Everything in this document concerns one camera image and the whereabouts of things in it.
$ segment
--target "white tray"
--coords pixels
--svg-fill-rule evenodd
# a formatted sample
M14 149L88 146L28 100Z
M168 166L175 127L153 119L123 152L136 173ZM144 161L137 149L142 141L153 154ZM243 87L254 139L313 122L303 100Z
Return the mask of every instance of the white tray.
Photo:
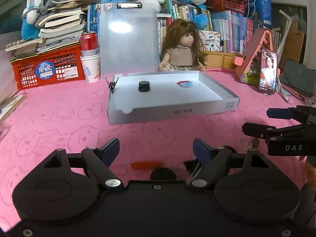
M236 110L239 97L199 71L121 74L110 92L110 124L148 122ZM192 81L181 87L179 81ZM140 81L150 82L149 92L138 91Z

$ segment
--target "clipboard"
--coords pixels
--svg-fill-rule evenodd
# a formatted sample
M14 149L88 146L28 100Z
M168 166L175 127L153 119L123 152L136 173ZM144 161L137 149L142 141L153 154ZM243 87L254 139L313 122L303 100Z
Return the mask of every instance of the clipboard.
M101 4L101 76L159 69L157 12L140 2Z

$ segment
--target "doll's brown hair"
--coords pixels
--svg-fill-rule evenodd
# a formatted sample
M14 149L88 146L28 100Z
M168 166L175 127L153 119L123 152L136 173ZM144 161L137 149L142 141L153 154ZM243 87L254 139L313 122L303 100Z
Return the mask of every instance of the doll's brown hair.
M197 33L195 24L190 21L185 21L181 19L174 20L167 28L167 34L162 44L162 57L165 55L166 50L170 48L175 48L179 43L180 38L188 33L192 32L192 36L194 38L194 42L191 46L192 53L192 65L198 66L201 62L203 66L204 63L204 55L203 55L203 46L200 36Z

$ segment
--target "phone stand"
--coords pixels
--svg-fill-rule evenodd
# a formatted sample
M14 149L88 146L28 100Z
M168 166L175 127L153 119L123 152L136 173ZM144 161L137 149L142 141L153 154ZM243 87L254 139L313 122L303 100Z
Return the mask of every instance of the phone stand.
M234 63L237 65L235 72L238 81L251 85L259 85L260 63L256 62L255 56L261 50L263 43L267 42L264 48L273 51L272 34L267 28L257 28L242 58L235 57Z

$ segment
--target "round sticker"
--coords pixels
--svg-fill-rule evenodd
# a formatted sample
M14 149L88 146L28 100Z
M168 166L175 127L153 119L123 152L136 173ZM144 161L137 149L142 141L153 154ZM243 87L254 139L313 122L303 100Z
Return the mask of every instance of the round sticker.
M55 73L55 67L50 61L41 62L35 69L36 76L43 80L50 79Z

